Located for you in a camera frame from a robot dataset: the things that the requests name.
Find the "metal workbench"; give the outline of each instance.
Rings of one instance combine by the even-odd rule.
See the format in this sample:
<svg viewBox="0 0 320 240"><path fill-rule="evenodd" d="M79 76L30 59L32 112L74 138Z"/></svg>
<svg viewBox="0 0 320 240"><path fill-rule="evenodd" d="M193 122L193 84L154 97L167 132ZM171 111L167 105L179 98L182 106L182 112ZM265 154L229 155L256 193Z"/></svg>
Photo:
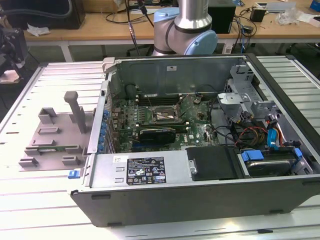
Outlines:
<svg viewBox="0 0 320 240"><path fill-rule="evenodd" d="M320 133L319 81L296 60L284 56L259 59ZM68 195L67 190L80 184L79 179L67 178L68 170L19 172L18 161L39 124L41 108L71 112L63 97L74 90L83 109L92 111L105 79L101 65L75 62L39 67L0 124L0 239L278 240L320 236L320 195L288 214L97 228Z"/></svg>

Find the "floor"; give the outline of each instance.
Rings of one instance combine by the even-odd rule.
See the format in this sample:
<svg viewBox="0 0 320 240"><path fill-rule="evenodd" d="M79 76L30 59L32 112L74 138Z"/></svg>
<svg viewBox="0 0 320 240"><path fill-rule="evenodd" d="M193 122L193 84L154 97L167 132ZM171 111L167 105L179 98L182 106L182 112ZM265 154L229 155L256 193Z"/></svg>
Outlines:
<svg viewBox="0 0 320 240"><path fill-rule="evenodd" d="M282 51L278 54L286 55L286 44ZM106 45L105 51L110 57L125 57L126 51L132 48L132 45ZM254 47L250 46L247 53L253 53L256 56L274 56L279 48L279 44L256 44ZM218 44L215 53L221 54L223 49L222 44ZM147 48L141 50L141 54L147 53ZM64 62L64 56L61 49L57 46L34 46L29 49L31 55L26 59L25 67L29 72L34 71L38 62ZM93 46L72 46L71 52L74 60L81 61L101 61L103 59L102 47L99 45ZM236 47L234 53L240 53L241 48ZM320 77L320 51L305 43L299 43L291 49L291 54L294 55L310 72L316 77ZM136 56L136 52L132 51L131 55ZM8 110L19 96L21 90L26 82L19 84L0 85L0 121L5 117Z"/></svg>

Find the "light blue robot joint cap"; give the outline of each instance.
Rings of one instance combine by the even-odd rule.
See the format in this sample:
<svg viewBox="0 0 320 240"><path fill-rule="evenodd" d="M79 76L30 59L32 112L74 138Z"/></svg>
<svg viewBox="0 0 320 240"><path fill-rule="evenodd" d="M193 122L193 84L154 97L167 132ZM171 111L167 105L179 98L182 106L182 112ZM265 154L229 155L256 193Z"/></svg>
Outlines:
<svg viewBox="0 0 320 240"><path fill-rule="evenodd" d="M179 8L178 7L166 7L157 10L154 13L154 23L166 21L169 19L174 19L176 16L179 15Z"/></svg>
<svg viewBox="0 0 320 240"><path fill-rule="evenodd" d="M215 31L209 30L201 33L186 48L184 55L209 55L213 54L218 44Z"/></svg>

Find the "motherboard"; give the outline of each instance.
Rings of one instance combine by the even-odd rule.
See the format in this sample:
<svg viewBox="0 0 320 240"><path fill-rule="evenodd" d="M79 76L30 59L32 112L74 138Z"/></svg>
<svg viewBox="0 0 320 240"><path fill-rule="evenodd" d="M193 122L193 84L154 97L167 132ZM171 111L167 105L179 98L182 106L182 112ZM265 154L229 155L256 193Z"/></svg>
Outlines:
<svg viewBox="0 0 320 240"><path fill-rule="evenodd" d="M184 150L219 145L202 96L117 99L112 106L117 153Z"/></svg>

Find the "warning label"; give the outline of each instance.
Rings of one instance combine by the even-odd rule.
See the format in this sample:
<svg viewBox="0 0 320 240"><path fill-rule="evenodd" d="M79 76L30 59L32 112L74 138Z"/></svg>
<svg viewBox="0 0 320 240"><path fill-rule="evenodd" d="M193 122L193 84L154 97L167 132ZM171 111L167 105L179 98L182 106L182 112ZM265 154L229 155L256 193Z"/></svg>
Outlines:
<svg viewBox="0 0 320 240"><path fill-rule="evenodd" d="M165 184L165 161L160 157L129 158L127 160L128 185Z"/></svg>

